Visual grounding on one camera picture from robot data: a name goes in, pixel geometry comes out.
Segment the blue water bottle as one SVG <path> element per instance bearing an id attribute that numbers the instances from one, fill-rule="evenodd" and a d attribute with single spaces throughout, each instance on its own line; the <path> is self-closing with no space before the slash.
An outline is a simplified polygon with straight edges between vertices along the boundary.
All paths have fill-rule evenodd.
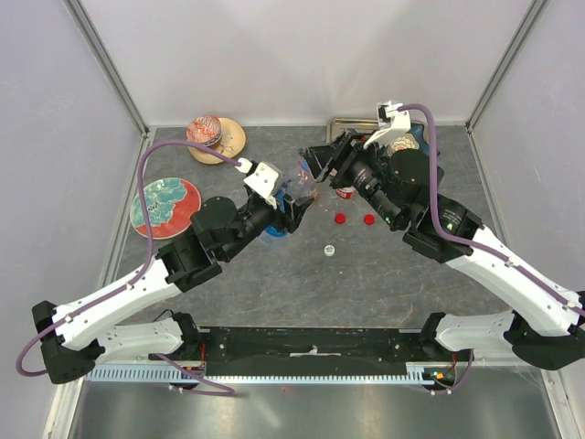
<path id="1" fill-rule="evenodd" d="M 282 202 L 285 194 L 294 199 L 306 197 L 317 199 L 318 191 L 316 183 L 314 182 L 310 168 L 305 160 L 299 160 L 296 167 L 285 174 L 282 186 L 277 192 L 277 200 Z M 265 245 L 274 247 L 277 246 L 288 234 L 288 231 L 278 231 L 273 226 L 269 226 L 260 235 L 260 238 Z"/>

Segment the clear bottle red cap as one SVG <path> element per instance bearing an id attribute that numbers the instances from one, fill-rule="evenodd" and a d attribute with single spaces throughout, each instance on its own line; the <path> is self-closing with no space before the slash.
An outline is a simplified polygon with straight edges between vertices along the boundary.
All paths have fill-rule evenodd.
<path id="1" fill-rule="evenodd" d="M 356 190 L 353 187 L 339 187 L 335 193 L 341 199 L 351 199 L 355 196 Z"/>

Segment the white orange-bottle cap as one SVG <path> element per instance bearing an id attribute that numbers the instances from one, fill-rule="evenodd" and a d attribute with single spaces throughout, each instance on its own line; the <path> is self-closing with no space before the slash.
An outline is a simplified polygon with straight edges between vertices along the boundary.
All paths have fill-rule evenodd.
<path id="1" fill-rule="evenodd" d="M 324 254 L 327 257 L 333 256 L 335 254 L 335 246 L 331 244 L 325 245 Z"/>

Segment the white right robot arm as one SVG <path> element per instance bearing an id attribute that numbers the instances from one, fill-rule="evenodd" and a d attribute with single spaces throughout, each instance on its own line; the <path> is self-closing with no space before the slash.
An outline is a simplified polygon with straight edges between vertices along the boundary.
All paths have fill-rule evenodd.
<path id="1" fill-rule="evenodd" d="M 506 302 L 484 316 L 431 314 L 420 353 L 511 355 L 545 370 L 584 358 L 584 294 L 562 288 L 511 252 L 482 220 L 437 191 L 442 171 L 419 149 L 392 151 L 349 131 L 300 155 L 318 182 L 353 187 L 413 251 L 463 273 Z"/>

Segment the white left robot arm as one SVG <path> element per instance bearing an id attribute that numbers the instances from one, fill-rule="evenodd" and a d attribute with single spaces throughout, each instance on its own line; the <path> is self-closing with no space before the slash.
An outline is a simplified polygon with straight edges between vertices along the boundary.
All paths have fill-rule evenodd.
<path id="1" fill-rule="evenodd" d="M 35 305 L 33 320 L 50 381 L 74 381 L 113 359 L 192 359 L 202 341 L 190 314 L 175 312 L 151 324 L 125 326 L 122 321 L 221 274 L 220 265 L 268 227 L 295 232 L 313 201 L 311 196 L 285 195 L 271 205 L 250 192 L 246 203 L 237 207 L 230 198 L 210 198 L 192 215 L 189 230 L 133 272 L 76 303 Z"/>

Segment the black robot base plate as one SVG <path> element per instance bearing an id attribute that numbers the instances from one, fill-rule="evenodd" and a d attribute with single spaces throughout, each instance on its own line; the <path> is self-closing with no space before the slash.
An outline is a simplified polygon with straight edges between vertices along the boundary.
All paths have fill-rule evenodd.
<path id="1" fill-rule="evenodd" d="M 206 327 L 198 341 L 168 357 L 200 361 L 218 375 L 269 372 L 401 373 L 408 363 L 463 363 L 470 351 L 441 347 L 418 330 L 355 327 Z"/>

